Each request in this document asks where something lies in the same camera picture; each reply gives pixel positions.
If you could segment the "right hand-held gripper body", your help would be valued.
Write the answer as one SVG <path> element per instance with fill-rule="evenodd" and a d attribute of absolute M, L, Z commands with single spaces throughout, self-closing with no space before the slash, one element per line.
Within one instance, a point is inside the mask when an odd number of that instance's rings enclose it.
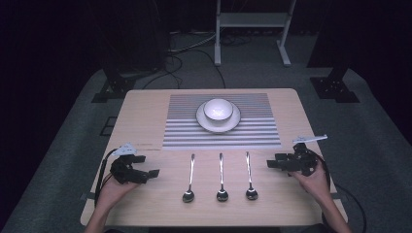
<path fill-rule="evenodd" d="M 306 147 L 307 143 L 325 140 L 327 135 L 323 136 L 298 136 L 293 139 L 294 153 L 291 154 L 286 170 L 288 172 L 300 172 L 303 176 L 309 177 L 316 170 L 317 163 L 325 165 L 324 160 L 312 150 Z"/>

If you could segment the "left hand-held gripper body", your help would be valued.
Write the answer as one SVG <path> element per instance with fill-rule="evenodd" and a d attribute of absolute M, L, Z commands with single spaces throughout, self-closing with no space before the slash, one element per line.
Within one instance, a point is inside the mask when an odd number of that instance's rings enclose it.
<path fill-rule="evenodd" d="M 145 183 L 143 171 L 135 170 L 132 166 L 131 155 L 136 155 L 135 149 L 130 143 L 126 143 L 113 151 L 117 157 L 112 162 L 110 172 L 119 183 Z"/>

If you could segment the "person's right hand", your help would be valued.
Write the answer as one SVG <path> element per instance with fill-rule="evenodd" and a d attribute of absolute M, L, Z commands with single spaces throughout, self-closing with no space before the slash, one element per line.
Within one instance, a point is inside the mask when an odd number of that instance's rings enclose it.
<path fill-rule="evenodd" d="M 323 205 L 332 200 L 329 184 L 326 180 L 326 171 L 323 168 L 321 160 L 317 161 L 314 173 L 308 177 L 299 172 L 290 172 L 290 175 L 298 180 L 303 189 L 311 194 L 319 205 Z"/>

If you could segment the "person's left hand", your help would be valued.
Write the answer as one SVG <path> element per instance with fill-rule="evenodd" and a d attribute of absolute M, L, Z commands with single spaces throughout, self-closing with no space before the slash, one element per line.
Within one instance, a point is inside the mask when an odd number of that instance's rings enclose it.
<path fill-rule="evenodd" d="M 104 179 L 96 209 L 110 211 L 126 194 L 138 187 L 138 183 L 119 183 L 111 175 Z"/>

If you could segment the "metal spoon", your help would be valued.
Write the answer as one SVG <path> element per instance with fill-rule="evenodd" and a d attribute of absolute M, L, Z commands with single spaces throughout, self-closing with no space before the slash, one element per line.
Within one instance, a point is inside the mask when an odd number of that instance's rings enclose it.
<path fill-rule="evenodd" d="M 247 164 L 247 172 L 248 172 L 248 180 L 249 180 L 249 188 L 246 191 L 246 197 L 248 200 L 257 200 L 258 192 L 253 187 L 251 157 L 248 152 L 246 152 L 246 164 Z"/>
<path fill-rule="evenodd" d="M 189 188 L 188 190 L 184 193 L 182 200 L 184 203 L 189 203 L 194 200 L 194 192 L 191 190 L 192 187 L 192 179 L 193 179 L 193 167 L 194 167 L 194 160 L 195 160 L 195 154 L 193 153 L 190 156 L 190 169 L 189 169 Z"/>
<path fill-rule="evenodd" d="M 219 155 L 219 160 L 220 160 L 220 183 L 221 183 L 221 188 L 217 193 L 217 200 L 219 202 L 225 202 L 228 200 L 228 193 L 224 189 L 224 182 L 223 182 L 223 154 L 221 153 Z"/>

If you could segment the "grey striped placemat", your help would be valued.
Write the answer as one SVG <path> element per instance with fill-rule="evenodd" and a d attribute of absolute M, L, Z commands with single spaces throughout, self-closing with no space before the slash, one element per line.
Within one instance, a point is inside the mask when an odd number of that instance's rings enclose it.
<path fill-rule="evenodd" d="M 203 106 L 222 98 L 238 117 L 228 130 L 213 132 L 197 120 Z M 278 149 L 282 146 L 266 93 L 172 94 L 162 147 L 165 150 Z"/>

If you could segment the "white round plate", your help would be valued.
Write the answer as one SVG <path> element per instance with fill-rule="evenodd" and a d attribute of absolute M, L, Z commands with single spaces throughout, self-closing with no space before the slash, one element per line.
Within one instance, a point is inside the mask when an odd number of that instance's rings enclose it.
<path fill-rule="evenodd" d="M 212 120 L 204 113 L 206 103 L 202 103 L 196 111 L 197 123 L 207 131 L 212 133 L 224 133 L 234 129 L 241 121 L 241 113 L 238 107 L 232 104 L 233 112 L 229 119 L 223 122 Z"/>

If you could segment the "white bowl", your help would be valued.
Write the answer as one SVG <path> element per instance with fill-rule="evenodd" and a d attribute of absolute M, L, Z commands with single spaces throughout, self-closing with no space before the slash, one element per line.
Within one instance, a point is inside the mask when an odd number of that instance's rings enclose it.
<path fill-rule="evenodd" d="M 216 121 L 229 119 L 233 114 L 232 104 L 222 98 L 212 99 L 206 102 L 203 107 L 204 115 Z"/>

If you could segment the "black stand with base plate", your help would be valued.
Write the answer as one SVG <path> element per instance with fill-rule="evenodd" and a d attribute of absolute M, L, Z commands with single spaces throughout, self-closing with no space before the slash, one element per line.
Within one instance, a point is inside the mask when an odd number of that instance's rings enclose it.
<path fill-rule="evenodd" d="M 122 99 L 164 67 L 167 36 L 156 0 L 88 0 L 96 53 L 106 76 L 93 101 Z"/>
<path fill-rule="evenodd" d="M 351 65 L 350 26 L 345 17 L 349 3 L 329 0 L 326 16 L 311 54 L 309 67 L 331 67 L 327 77 L 312 77 L 310 82 L 320 99 L 337 103 L 359 103 L 356 94 L 343 82 Z"/>

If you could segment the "white metal stand frame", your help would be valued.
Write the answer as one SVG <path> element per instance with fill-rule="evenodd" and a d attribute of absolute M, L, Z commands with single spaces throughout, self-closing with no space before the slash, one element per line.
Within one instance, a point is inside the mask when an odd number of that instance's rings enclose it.
<path fill-rule="evenodd" d="M 286 51 L 285 43 L 292 23 L 292 16 L 297 0 L 291 0 L 289 10 L 284 13 L 225 13 L 221 10 L 222 0 L 217 0 L 215 52 L 214 63 L 222 64 L 221 32 L 224 28 L 282 28 L 280 40 L 276 41 L 278 51 L 285 67 L 290 67 L 291 61 Z"/>

